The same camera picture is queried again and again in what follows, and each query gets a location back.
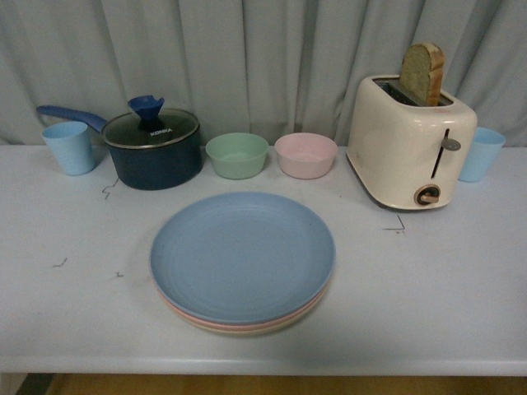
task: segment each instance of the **stack of plates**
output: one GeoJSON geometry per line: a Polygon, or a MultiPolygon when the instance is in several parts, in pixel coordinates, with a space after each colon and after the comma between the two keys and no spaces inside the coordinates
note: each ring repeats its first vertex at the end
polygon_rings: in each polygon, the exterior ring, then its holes
{"type": "Polygon", "coordinates": [[[309,208],[269,193],[226,193],[175,214],[154,239],[151,275],[163,300],[200,328],[283,328],[323,296],[335,246],[309,208]]]}

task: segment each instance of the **toaster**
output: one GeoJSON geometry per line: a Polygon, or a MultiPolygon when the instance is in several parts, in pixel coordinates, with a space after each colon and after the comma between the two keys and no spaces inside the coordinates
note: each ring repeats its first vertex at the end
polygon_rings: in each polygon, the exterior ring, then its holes
{"type": "Polygon", "coordinates": [[[467,105],[441,91],[426,106],[399,76],[362,80],[353,109],[347,158],[382,207],[426,210],[448,204],[477,126],[467,105]]]}

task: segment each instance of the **pot lid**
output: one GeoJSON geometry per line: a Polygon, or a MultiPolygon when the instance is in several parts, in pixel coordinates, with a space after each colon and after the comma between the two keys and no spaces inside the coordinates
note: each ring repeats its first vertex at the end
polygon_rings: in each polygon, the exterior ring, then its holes
{"type": "Polygon", "coordinates": [[[120,115],[102,129],[106,143],[128,149],[167,146],[199,130],[199,121],[182,109],[161,109],[165,100],[139,96],[128,102],[134,113],[120,115]]]}

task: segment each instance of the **table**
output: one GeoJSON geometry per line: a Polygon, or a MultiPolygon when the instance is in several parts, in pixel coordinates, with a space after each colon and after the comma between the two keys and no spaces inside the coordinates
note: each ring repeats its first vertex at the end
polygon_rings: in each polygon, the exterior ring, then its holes
{"type": "Polygon", "coordinates": [[[320,179],[286,176],[271,148],[252,179],[222,179],[206,159],[162,191],[123,185],[96,154],[69,177],[45,146],[0,146],[0,372],[527,375],[527,149],[504,148],[483,181],[421,212],[378,207],[344,147],[320,179]],[[327,294],[279,332],[195,328],[149,275],[164,223],[233,191],[297,200],[337,246],[327,294]]]}

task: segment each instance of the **bowl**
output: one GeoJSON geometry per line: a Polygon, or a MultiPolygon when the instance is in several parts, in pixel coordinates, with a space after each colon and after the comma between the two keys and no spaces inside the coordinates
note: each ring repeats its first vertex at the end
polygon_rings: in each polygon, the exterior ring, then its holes
{"type": "Polygon", "coordinates": [[[274,147],[280,169],[296,179],[317,179],[331,169],[337,144],[316,133],[292,133],[280,137],[274,147]]]}
{"type": "Polygon", "coordinates": [[[264,167],[269,144],[251,133],[227,133],[205,146],[214,171],[225,179],[249,179],[264,167]]]}

